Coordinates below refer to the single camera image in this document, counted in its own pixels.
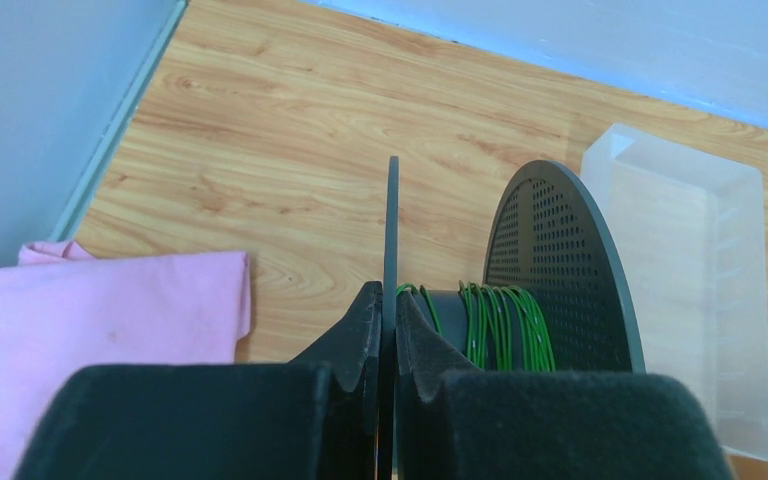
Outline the dark grey perforated spool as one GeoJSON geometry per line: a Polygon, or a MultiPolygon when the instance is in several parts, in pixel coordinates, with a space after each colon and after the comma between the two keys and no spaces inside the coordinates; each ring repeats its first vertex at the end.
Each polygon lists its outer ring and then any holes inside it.
{"type": "Polygon", "coordinates": [[[399,160],[387,175],[382,386],[376,468],[396,470],[397,300],[414,298],[431,328],[481,367],[551,371],[644,370],[644,354],[619,254],[592,195],[566,166],[525,164],[494,215],[484,279],[428,293],[399,285],[399,160]]]}

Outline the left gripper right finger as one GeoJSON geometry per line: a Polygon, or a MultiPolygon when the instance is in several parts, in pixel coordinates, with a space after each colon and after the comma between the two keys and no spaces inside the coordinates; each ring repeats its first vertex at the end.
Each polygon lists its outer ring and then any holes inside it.
{"type": "Polygon", "coordinates": [[[403,479],[728,479],[695,397],[623,372],[484,371],[397,302],[403,479]]]}

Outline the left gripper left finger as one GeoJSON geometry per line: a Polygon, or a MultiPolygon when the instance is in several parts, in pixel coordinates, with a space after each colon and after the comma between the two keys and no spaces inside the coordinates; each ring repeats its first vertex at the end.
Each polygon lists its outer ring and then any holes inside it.
{"type": "Polygon", "coordinates": [[[285,363],[93,365],[38,423],[19,479],[374,479],[382,287],[285,363]]]}

